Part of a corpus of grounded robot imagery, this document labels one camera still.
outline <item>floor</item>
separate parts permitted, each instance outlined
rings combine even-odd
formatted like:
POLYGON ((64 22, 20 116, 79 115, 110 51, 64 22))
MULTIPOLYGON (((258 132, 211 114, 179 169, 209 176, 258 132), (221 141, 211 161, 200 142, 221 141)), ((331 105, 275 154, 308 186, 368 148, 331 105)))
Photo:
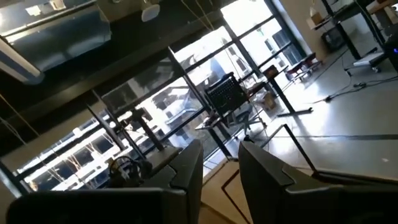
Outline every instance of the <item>floor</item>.
MULTIPOLYGON (((362 54, 376 46, 371 35, 363 35, 354 43, 362 54)), ((355 83, 397 75, 390 62, 385 61, 379 66, 381 73, 368 68, 353 70, 350 82, 343 66, 348 66, 354 59, 345 50, 328 57, 321 71, 305 83, 286 90, 285 94, 296 110, 312 107, 313 113, 273 120, 262 113, 268 124, 266 131, 271 134, 281 124, 287 124, 317 169, 398 180, 398 81, 339 96, 330 103, 311 104, 348 84, 347 90, 355 83)), ((261 126, 252 128, 257 133, 261 130, 261 126)), ((256 137, 259 138, 266 138, 264 131, 256 137)), ((238 142, 228 142, 227 148, 236 155, 238 142)), ((264 148, 292 166, 308 167, 285 131, 278 133, 264 148)), ((222 159, 222 153, 216 152, 205 162, 205 173, 222 159)))

